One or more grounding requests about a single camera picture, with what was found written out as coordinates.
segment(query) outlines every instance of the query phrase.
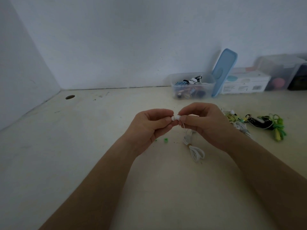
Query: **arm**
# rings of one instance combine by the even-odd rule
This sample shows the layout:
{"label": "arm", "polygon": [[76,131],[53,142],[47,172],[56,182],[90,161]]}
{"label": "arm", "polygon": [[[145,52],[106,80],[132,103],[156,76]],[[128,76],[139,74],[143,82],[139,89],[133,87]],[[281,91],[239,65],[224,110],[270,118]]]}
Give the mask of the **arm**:
{"label": "arm", "polygon": [[40,227],[45,229],[109,229],[118,199],[135,158],[173,126],[173,111],[138,113],[131,125],[97,162],[87,177]]}
{"label": "arm", "polygon": [[186,128],[197,131],[231,156],[281,229],[306,228],[307,180],[304,177],[235,129],[216,105],[193,103],[178,114],[181,115],[179,125],[184,123]]}

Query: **blue circle on box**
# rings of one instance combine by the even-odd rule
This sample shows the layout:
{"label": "blue circle on box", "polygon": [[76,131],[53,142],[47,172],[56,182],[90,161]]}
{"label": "blue circle on box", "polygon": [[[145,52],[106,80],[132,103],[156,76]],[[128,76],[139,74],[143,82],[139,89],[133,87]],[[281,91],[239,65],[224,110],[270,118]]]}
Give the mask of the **blue circle on box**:
{"label": "blue circle on box", "polygon": [[236,76],[228,76],[227,77],[227,81],[236,81],[238,79],[238,77],[236,77]]}

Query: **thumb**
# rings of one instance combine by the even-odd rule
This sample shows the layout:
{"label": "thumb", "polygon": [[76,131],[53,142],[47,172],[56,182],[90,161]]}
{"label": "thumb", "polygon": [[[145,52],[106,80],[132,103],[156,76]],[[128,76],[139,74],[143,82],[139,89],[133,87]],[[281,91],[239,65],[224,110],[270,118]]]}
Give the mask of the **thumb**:
{"label": "thumb", "polygon": [[180,121],[191,126],[203,127],[204,123],[207,121],[207,117],[183,115],[180,117]]}
{"label": "thumb", "polygon": [[169,125],[172,121],[171,117],[166,117],[163,119],[159,119],[157,121],[150,121],[151,122],[151,126],[154,130],[156,129],[160,129],[160,128],[165,128],[167,125]]}

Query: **person's left hand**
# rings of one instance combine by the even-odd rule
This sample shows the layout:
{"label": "person's left hand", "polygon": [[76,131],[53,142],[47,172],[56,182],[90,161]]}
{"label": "person's left hand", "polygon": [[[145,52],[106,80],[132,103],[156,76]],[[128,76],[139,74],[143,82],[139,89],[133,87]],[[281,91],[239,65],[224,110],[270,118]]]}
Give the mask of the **person's left hand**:
{"label": "person's left hand", "polygon": [[136,156],[142,154],[158,137],[164,135],[178,120],[172,121],[172,110],[151,109],[136,114],[127,131],[121,137],[136,151]]}

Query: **clear plastic container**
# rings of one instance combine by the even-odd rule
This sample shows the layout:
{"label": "clear plastic container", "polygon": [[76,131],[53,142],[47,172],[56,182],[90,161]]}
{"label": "clear plastic container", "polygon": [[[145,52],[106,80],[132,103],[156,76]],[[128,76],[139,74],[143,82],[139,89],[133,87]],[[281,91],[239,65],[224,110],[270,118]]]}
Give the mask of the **clear plastic container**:
{"label": "clear plastic container", "polygon": [[[194,77],[202,76],[198,84],[176,84],[183,80],[191,80]],[[211,97],[215,79],[207,73],[174,73],[170,75],[173,97],[176,99],[200,99]]]}
{"label": "clear plastic container", "polygon": [[287,54],[261,57],[258,70],[271,76],[265,91],[287,89],[304,62],[301,58]]}

